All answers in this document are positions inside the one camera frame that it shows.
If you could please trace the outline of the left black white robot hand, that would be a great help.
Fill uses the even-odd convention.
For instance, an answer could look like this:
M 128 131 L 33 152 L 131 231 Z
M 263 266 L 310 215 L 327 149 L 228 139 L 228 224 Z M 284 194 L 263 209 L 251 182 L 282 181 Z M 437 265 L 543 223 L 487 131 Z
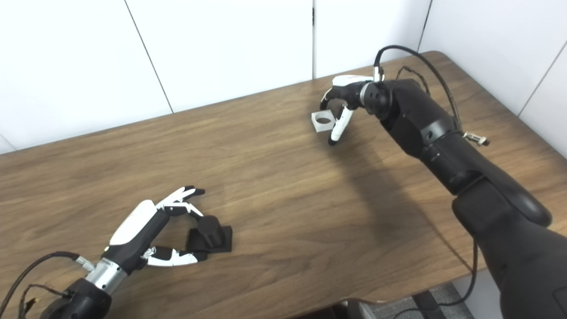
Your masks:
M 202 194 L 205 194 L 204 189 L 190 185 L 177 189 L 157 204 L 152 200 L 140 202 L 114 232 L 101 257 L 116 263 L 127 275 L 146 265 L 174 267 L 205 261 L 204 252 L 151 246 L 170 218 L 186 215 L 199 221 L 204 217 L 188 202 L 192 196 Z

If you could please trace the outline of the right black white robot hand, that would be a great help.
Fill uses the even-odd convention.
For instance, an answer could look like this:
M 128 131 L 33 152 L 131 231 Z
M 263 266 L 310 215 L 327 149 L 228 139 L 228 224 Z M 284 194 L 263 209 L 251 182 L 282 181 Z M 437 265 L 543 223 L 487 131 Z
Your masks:
M 356 109 L 363 106 L 363 94 L 366 86 L 374 80 L 364 75 L 338 75 L 332 79 L 332 86 L 324 93 L 319 109 L 324 111 L 331 100 L 342 100 L 342 106 L 335 117 L 335 124 L 331 130 L 328 144 L 334 146 L 338 143 Z

